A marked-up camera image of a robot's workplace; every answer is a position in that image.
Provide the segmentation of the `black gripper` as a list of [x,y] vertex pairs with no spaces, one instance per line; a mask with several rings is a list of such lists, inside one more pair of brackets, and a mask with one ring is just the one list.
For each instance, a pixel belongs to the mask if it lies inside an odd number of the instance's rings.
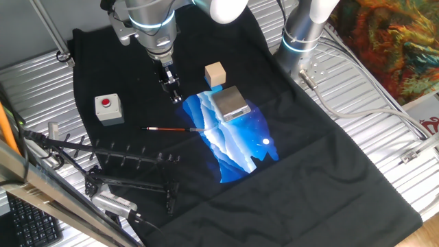
[[174,104],[181,102],[180,80],[176,77],[174,64],[156,61],[156,70],[160,85],[166,93],[169,93],[172,102]]

